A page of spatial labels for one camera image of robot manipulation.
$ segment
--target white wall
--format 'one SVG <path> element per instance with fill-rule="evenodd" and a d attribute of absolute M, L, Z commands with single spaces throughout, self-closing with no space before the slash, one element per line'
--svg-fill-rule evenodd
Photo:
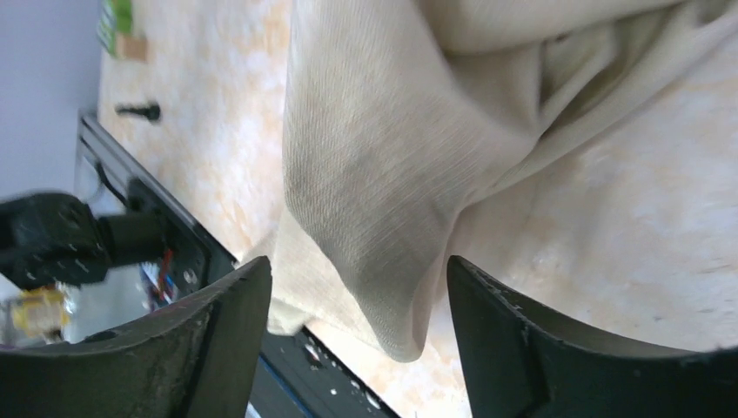
<path fill-rule="evenodd" d="M 98 0 L 0 0 L 0 201 L 72 191 L 77 110 L 97 104 Z"/>

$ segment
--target screw hole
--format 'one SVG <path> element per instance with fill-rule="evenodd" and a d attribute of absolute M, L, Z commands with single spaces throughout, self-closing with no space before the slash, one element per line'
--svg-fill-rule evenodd
<path fill-rule="evenodd" d="M 82 342 L 100 342 L 100 341 L 107 341 L 112 340 L 113 338 L 118 336 L 118 332 L 114 331 L 112 329 L 108 329 L 105 331 L 101 331 L 97 334 L 90 335 L 89 337 L 85 338 Z"/>

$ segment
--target black cable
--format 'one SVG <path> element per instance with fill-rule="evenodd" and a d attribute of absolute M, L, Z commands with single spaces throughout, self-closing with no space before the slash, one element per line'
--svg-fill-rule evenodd
<path fill-rule="evenodd" d="M 105 169 L 103 168 L 103 163 L 97 162 L 95 163 L 95 172 L 97 173 L 97 176 L 100 178 L 100 182 L 113 193 L 113 196 L 116 197 L 116 199 L 120 200 L 121 203 L 125 207 L 128 207 L 128 199 L 125 198 L 125 196 L 119 192 L 113 185 L 111 184 L 111 181 L 108 180 L 107 174 L 105 174 Z"/>

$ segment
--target yellow object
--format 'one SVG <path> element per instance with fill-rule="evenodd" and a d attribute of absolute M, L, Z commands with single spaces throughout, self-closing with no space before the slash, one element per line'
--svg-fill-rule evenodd
<path fill-rule="evenodd" d="M 64 298 L 57 289 L 23 292 L 10 310 L 13 326 L 29 337 L 61 329 L 70 320 Z"/>

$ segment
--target beige fabric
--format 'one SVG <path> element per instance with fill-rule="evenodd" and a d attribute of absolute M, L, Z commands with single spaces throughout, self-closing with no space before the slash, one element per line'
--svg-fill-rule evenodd
<path fill-rule="evenodd" d="M 319 318 L 411 361 L 460 213 L 642 105 L 735 1 L 295 2 L 269 328 Z M 484 213 L 467 211 L 473 223 Z"/>

